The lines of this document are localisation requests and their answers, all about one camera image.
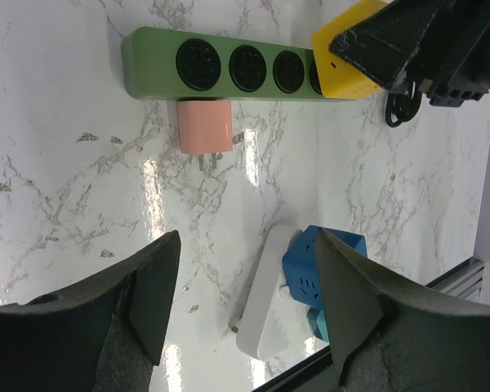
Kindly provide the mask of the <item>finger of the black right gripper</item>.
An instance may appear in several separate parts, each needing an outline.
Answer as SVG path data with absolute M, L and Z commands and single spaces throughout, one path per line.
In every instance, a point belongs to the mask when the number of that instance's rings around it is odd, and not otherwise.
M 420 87 L 426 35 L 446 1 L 393 1 L 337 35 L 329 51 L 393 93 Z

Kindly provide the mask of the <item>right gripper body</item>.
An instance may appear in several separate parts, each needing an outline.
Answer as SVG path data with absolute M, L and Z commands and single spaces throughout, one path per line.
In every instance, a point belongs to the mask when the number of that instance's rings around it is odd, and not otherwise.
M 490 92 L 490 1 L 446 1 L 425 36 L 420 92 L 460 107 Z

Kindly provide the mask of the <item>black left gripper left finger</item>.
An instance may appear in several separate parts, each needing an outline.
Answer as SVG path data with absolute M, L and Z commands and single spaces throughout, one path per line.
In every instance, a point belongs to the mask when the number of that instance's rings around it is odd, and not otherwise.
M 0 391 L 146 391 L 180 250 L 174 230 L 77 283 L 0 306 Z

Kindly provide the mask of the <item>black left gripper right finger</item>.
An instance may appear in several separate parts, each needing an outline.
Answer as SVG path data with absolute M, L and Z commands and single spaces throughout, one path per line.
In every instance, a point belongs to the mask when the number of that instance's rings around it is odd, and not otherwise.
M 320 229 L 318 280 L 342 391 L 490 391 L 490 305 L 422 286 Z

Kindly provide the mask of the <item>teal plug adapter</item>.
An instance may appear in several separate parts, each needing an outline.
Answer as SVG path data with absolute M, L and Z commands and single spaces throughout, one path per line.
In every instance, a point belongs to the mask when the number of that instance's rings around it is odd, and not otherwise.
M 321 341 L 329 342 L 325 314 L 322 310 L 310 308 L 307 320 L 314 335 Z

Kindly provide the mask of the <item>yellow cube socket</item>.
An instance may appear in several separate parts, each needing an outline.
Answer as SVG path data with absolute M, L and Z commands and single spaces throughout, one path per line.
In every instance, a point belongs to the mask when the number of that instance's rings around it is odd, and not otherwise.
M 344 30 L 366 20 L 386 6 L 386 2 L 363 0 L 355 3 L 312 35 L 312 50 L 322 95 L 328 99 L 359 100 L 382 88 L 353 65 L 329 51 L 332 40 Z

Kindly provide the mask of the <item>blue cube socket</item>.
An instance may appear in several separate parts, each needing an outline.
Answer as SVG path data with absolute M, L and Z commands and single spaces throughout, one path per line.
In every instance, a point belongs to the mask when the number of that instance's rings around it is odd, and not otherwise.
M 366 256 L 364 236 L 309 226 L 282 258 L 292 298 L 322 310 L 327 320 L 379 320 L 380 299 L 355 265 Z

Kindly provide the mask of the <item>white triangular power strip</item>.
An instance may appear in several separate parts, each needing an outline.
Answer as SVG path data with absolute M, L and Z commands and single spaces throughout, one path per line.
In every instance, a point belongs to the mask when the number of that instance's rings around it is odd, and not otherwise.
M 308 358 L 324 347 L 311 330 L 308 305 L 295 301 L 283 273 L 282 259 L 302 231 L 275 225 L 267 234 L 243 314 L 236 345 L 249 357 L 266 361 L 302 349 Z

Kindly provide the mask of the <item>green power strip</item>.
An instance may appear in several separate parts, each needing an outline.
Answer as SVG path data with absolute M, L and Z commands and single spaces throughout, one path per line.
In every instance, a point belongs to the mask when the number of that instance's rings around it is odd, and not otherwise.
M 268 42 L 140 27 L 121 43 L 137 100 L 323 100 L 313 52 Z

